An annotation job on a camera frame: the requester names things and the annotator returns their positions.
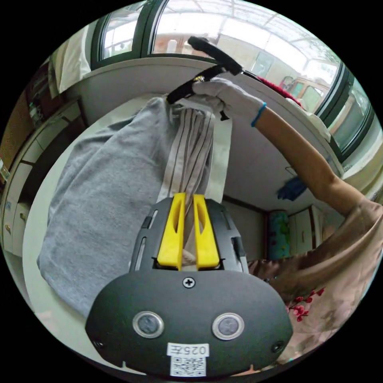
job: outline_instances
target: white glove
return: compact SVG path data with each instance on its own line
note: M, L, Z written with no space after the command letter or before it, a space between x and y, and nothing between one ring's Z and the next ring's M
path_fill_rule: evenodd
M251 126L255 126L266 108L266 103L259 98L245 92L231 81L219 77L211 81L194 83L193 91L196 95L205 96L214 113L223 111L230 118L245 118Z

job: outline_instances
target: label sticker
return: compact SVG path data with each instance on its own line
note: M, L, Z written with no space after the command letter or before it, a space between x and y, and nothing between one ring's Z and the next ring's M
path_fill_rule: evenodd
M206 358L209 344L168 343L166 355L170 356L170 376L206 376Z
M198 377L206 376L205 357L176 357L170 360L170 376Z
M166 351L167 356L177 357L203 357L209 356L209 344L180 344L180 343L168 343L168 349Z

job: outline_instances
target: black handle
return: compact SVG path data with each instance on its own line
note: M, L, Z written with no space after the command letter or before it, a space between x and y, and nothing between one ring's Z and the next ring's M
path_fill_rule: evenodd
M198 73L194 78L170 92L166 98L169 104L174 104L181 99L193 96L195 94L193 92L193 83L196 81L210 81L212 78L225 72L230 72L234 76L243 72L243 68L240 64L238 64L228 54L210 43L208 39L191 36L188 39L188 43L193 49L204 52L208 56L217 60L219 64ZM229 120L229 117L221 111L221 121L226 120Z
M219 64L225 67L225 69L232 75L236 76L242 73L243 68L233 58L231 58L224 51L213 45L208 39L203 37L191 36L188 43L196 51L206 53L211 58L217 60Z

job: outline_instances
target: person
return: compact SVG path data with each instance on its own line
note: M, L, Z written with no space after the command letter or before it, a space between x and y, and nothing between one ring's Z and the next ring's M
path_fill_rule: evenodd
M223 78L196 82L193 91L217 113L240 116L284 156L314 197L345 219L318 248L278 261L249 262L249 272L283 299L293 337L280 356L295 359L332 336L358 306L383 254L383 206L334 174L322 155L292 126L239 86Z

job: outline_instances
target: blue bracelet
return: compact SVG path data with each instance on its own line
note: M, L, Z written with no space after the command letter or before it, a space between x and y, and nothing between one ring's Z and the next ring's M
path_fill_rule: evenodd
M253 120L253 122L251 123L251 126L254 128L255 127L255 123L258 121L259 117L261 116L261 113L266 109L266 103L263 103L263 106L261 107L261 109L259 109L259 112L257 114L257 116L255 117L255 119Z

